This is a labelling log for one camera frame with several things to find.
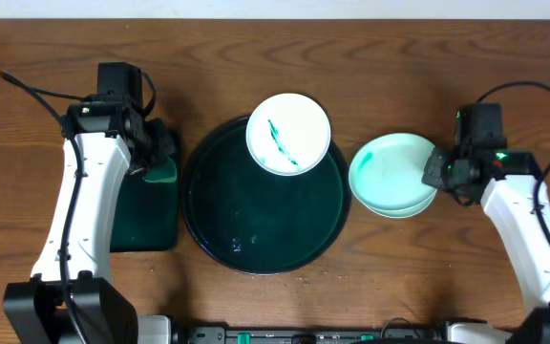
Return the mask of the green sponge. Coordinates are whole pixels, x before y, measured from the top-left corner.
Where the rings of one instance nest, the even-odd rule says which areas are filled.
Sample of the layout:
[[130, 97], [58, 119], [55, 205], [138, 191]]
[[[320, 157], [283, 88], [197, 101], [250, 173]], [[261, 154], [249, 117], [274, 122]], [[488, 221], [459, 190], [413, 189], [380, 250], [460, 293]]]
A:
[[175, 183], [178, 179], [178, 168], [172, 158], [167, 158], [163, 164], [153, 167], [142, 178], [146, 183]]

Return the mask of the mint plate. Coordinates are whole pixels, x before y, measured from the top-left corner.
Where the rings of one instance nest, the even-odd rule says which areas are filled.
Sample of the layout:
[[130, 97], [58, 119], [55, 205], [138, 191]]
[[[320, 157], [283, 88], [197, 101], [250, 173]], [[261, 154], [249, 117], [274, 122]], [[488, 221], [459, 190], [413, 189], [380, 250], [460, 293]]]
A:
[[365, 207], [398, 210], [416, 205], [436, 189], [421, 182], [434, 144], [410, 133], [394, 133], [365, 144], [349, 166], [349, 188]]
[[375, 213], [377, 215], [380, 215], [380, 216], [383, 216], [383, 217], [386, 217], [386, 218], [405, 219], [405, 218], [410, 218], [412, 216], [415, 216], [415, 215], [421, 213], [422, 211], [424, 211], [433, 202], [435, 197], [436, 197], [436, 192], [434, 192], [431, 196], [429, 196], [424, 201], [422, 201], [422, 202], [420, 202], [416, 205], [413, 205], [411, 207], [404, 208], [404, 209], [385, 210], [385, 209], [378, 209], [378, 208], [375, 208], [375, 207], [371, 207], [371, 206], [368, 206], [368, 205], [367, 205], [367, 209], [372, 211], [373, 213]]

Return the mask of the mint plate bottom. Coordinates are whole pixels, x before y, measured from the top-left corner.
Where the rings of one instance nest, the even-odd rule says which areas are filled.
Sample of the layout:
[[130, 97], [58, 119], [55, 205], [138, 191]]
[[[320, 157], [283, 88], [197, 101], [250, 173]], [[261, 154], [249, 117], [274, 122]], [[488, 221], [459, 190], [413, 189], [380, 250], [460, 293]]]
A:
[[416, 205], [436, 189], [421, 182], [434, 144], [410, 133], [394, 133], [365, 144], [349, 166], [349, 188], [365, 207], [398, 210]]

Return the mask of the white plate top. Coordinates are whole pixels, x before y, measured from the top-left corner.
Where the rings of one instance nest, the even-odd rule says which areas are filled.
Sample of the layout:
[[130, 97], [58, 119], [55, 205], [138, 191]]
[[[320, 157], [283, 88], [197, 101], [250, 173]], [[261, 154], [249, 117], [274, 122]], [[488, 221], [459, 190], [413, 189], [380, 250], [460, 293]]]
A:
[[331, 142], [326, 111], [310, 97], [283, 93], [261, 102], [249, 116], [245, 141], [252, 159], [271, 174], [304, 174], [324, 158]]

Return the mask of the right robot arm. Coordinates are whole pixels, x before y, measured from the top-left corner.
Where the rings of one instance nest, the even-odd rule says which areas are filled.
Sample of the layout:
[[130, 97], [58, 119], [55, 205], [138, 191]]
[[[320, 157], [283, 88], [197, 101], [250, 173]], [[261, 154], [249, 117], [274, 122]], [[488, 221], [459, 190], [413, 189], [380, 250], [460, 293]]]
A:
[[512, 332], [486, 323], [447, 325], [452, 343], [550, 343], [550, 202], [529, 152], [436, 147], [422, 182], [464, 206], [478, 204], [497, 229], [527, 313]]

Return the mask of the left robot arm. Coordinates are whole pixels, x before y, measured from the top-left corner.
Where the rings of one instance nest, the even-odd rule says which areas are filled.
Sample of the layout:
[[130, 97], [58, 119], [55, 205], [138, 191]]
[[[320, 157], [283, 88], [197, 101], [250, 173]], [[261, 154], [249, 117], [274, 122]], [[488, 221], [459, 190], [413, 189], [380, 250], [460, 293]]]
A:
[[22, 343], [171, 343], [165, 315], [139, 315], [111, 280], [110, 244], [125, 176], [167, 162], [175, 144], [159, 118], [102, 101], [61, 119], [64, 172], [53, 222], [27, 282], [3, 309]]

